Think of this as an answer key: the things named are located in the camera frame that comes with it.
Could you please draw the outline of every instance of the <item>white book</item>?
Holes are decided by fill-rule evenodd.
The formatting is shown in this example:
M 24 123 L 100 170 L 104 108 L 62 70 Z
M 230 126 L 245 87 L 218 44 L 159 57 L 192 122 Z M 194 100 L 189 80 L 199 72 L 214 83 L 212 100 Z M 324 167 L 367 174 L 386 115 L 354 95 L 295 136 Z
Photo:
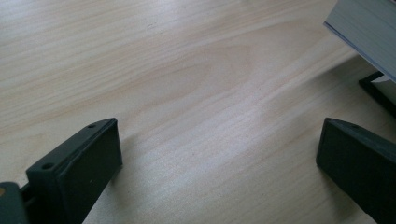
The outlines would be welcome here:
M 324 24 L 396 82 L 395 1 L 339 0 Z
M 389 80 L 376 80 L 372 81 L 372 84 L 384 94 L 394 105 L 396 105 L 396 83 Z

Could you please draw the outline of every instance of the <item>screw hole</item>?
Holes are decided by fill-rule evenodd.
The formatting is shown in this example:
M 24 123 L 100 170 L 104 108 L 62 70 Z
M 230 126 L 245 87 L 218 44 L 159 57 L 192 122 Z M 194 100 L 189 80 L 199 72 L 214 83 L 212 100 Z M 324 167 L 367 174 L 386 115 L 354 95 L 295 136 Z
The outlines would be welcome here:
M 53 165 L 54 165 L 53 163 L 46 163 L 41 168 L 43 170 L 48 170 L 48 169 L 52 168 Z

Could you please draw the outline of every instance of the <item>wood grain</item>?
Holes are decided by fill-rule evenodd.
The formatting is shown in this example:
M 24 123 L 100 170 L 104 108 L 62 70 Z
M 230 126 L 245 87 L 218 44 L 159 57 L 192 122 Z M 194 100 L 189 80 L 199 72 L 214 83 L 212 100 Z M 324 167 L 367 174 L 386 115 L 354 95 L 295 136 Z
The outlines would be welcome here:
M 326 117 L 396 140 L 314 0 L 2 1 L 0 180 L 119 120 L 85 223 L 374 223 L 315 164 Z

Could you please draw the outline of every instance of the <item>light wood surface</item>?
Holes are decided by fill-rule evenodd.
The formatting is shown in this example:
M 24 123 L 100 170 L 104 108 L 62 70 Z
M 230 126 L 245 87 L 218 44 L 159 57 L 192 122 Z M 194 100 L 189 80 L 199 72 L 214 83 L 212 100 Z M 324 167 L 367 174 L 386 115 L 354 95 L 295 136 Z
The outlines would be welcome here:
M 335 0 L 0 3 L 0 181 L 119 120 L 123 169 L 85 223 L 374 223 L 315 164 L 326 117 L 391 141 Z

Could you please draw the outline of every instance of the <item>black plastic part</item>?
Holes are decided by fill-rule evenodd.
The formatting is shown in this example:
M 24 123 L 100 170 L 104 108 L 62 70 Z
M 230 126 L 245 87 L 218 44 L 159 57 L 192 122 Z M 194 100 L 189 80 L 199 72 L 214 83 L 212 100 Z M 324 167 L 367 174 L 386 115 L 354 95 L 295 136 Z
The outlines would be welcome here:
M 317 164 L 378 223 L 396 223 L 396 145 L 362 127 L 325 119 Z
M 45 206 L 40 223 L 82 223 L 122 165 L 116 119 L 95 122 L 32 165 L 26 174 Z
M 0 223 L 29 223 L 20 188 L 15 183 L 0 183 Z
M 384 107 L 394 118 L 396 118 L 396 105 L 388 99 L 381 91 L 379 91 L 372 81 L 379 77 L 384 76 L 381 72 L 376 72 L 362 80 L 359 81 L 361 87 L 375 99 L 382 107 Z

